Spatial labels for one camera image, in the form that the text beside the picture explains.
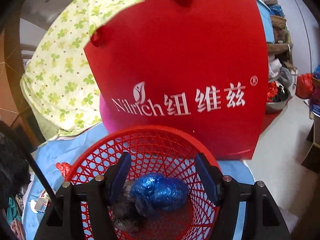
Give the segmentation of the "blue plastic bag ball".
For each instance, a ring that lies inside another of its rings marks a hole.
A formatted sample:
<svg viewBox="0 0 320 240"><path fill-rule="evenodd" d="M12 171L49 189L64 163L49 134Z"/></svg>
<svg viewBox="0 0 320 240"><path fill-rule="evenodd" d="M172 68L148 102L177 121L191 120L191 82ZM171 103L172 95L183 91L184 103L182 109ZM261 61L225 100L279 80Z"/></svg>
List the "blue plastic bag ball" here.
<svg viewBox="0 0 320 240"><path fill-rule="evenodd" d="M180 209L187 201L189 187L179 178L148 173L137 178L130 189L137 211L146 216Z"/></svg>

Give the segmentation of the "dark grey plastic bag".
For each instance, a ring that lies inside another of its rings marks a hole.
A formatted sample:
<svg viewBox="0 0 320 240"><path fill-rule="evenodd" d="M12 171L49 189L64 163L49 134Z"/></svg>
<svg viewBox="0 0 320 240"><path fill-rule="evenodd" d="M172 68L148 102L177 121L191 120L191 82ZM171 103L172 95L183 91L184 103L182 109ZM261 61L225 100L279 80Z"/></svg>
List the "dark grey plastic bag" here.
<svg viewBox="0 0 320 240"><path fill-rule="evenodd" d="M130 193L134 182L134 180L125 182L119 199L110 207L113 226L128 233L140 231L146 222L146 217L137 211L135 198Z"/></svg>

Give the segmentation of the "small knotted red plastic bag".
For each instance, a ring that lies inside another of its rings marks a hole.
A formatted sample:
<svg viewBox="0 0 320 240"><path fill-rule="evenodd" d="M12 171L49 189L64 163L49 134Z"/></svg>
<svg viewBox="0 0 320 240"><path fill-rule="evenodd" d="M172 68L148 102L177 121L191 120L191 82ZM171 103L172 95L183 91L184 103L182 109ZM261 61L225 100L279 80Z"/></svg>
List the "small knotted red plastic bag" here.
<svg viewBox="0 0 320 240"><path fill-rule="evenodd" d="M56 163L55 167L61 172L63 178L66 178L72 168L71 164L67 162Z"/></svg>

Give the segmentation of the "red white medicine box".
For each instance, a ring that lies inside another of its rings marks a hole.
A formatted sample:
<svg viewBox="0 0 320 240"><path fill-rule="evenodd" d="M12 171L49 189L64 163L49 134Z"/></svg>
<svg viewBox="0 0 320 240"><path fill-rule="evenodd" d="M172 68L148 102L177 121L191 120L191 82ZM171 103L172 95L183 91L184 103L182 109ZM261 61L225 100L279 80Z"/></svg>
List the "red white medicine box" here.
<svg viewBox="0 0 320 240"><path fill-rule="evenodd" d="M50 198L48 196L39 197L34 204L34 211L36 213L39 213L39 212L44 213L46 211L46 208L49 202L50 202Z"/></svg>

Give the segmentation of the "red plastic mesh basket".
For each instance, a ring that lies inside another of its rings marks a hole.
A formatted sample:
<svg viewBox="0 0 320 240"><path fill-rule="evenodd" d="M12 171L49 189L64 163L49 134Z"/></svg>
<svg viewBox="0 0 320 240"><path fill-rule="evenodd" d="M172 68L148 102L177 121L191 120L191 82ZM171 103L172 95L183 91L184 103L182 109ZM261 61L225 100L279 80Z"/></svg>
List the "red plastic mesh basket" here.
<svg viewBox="0 0 320 240"><path fill-rule="evenodd" d="M131 154L128 180L147 173L179 178L189 187L186 204L179 210L148 220L137 233L116 229L119 239L209 239L217 217L195 170L195 155L203 153L213 166L216 159L197 139L174 128L138 126L108 135L88 148L72 165L65 180L87 183L116 164L123 152Z"/></svg>

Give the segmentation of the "pink pillow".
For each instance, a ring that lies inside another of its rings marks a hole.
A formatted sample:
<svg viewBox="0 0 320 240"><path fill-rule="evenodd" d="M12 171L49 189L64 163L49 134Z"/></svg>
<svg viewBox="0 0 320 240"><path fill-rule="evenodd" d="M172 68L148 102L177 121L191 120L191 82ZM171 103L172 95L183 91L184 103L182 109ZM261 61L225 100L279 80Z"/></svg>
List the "pink pillow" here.
<svg viewBox="0 0 320 240"><path fill-rule="evenodd" d="M108 133L114 133L115 131L117 131L117 124L112 119L112 116L109 113L109 108L101 94L99 98L99 111L100 111L102 122L106 130L108 131Z"/></svg>

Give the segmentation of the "blue towel bed cover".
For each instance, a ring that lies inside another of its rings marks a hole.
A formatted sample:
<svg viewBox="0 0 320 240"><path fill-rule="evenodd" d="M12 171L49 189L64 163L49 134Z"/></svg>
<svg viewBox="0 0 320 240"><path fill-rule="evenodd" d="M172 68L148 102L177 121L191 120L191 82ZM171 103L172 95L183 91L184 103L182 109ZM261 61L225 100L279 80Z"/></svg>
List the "blue towel bed cover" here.
<svg viewBox="0 0 320 240"><path fill-rule="evenodd" d="M56 163L73 164L90 146L108 135L108 131L102 123L99 123L79 136L68 140L52 140L40 146L34 153L36 163L45 175L50 186L55 191L64 181L61 172L56 168ZM241 161L219 161L223 174L230 175L240 183L254 184L254 177L250 169ZM44 187L36 176L28 185L23 196L24 210L22 224L26 239L34 239L43 213L34 213L30 207L31 201L37 201Z"/></svg>

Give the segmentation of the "metal bowl on floor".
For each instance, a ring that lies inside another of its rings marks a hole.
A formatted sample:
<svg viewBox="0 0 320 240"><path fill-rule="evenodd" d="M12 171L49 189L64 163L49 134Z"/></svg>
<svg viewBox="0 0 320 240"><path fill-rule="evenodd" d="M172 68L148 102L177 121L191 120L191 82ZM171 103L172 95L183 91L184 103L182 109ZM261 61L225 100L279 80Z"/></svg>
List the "metal bowl on floor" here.
<svg viewBox="0 0 320 240"><path fill-rule="evenodd" d="M287 105L288 101L291 99L291 93L287 88L283 89L284 91L284 96L281 101L278 102L267 102L266 103L266 114L276 114L281 112L284 107Z"/></svg>

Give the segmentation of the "black clothing pile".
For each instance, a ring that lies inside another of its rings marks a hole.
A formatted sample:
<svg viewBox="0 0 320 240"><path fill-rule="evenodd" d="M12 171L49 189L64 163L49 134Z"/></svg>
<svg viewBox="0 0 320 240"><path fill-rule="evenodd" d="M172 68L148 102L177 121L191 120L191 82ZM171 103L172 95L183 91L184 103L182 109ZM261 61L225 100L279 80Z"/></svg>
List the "black clothing pile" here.
<svg viewBox="0 0 320 240"><path fill-rule="evenodd" d="M1 209L6 209L10 197L30 183L29 164L21 149L1 133Z"/></svg>

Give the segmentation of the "green clover patterned quilt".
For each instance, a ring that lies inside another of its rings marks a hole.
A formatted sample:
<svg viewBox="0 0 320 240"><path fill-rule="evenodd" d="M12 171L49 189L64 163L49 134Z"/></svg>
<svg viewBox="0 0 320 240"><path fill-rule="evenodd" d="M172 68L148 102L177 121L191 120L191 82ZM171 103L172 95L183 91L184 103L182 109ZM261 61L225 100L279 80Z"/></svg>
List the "green clover patterned quilt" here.
<svg viewBox="0 0 320 240"><path fill-rule="evenodd" d="M45 139L101 122L100 90L84 47L96 29L141 0L71 0L26 65L20 87Z"/></svg>

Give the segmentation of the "red Nilrich paper bag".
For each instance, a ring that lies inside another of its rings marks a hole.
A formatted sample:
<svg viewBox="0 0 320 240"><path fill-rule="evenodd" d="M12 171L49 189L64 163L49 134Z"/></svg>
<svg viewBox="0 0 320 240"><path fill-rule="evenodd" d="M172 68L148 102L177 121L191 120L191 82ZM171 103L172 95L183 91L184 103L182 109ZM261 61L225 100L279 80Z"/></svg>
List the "red Nilrich paper bag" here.
<svg viewBox="0 0 320 240"><path fill-rule="evenodd" d="M99 27L85 55L117 131L167 126L216 159L251 159L267 43L256 0L147 0Z"/></svg>

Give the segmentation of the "red bag on floor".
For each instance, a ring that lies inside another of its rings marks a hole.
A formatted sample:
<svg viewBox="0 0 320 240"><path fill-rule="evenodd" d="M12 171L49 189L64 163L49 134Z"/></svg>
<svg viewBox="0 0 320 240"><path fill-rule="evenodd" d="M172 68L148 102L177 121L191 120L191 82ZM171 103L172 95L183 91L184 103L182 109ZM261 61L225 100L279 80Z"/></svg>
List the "red bag on floor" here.
<svg viewBox="0 0 320 240"><path fill-rule="evenodd" d="M312 95L313 83L312 74L306 73L297 78L296 96L301 99L308 99Z"/></svg>

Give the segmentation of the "blue plastic storage bin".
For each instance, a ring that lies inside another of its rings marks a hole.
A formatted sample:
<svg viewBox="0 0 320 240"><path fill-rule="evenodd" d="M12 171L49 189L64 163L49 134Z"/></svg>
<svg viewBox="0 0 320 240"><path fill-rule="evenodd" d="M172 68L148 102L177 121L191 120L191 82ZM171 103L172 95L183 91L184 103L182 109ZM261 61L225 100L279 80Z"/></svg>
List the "blue plastic storage bin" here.
<svg viewBox="0 0 320 240"><path fill-rule="evenodd" d="M270 9L269 7L262 2L261 0L256 0L260 17L263 23L266 42L267 43L274 43L274 33L273 33L273 27L272 27L272 21L270 17Z"/></svg>

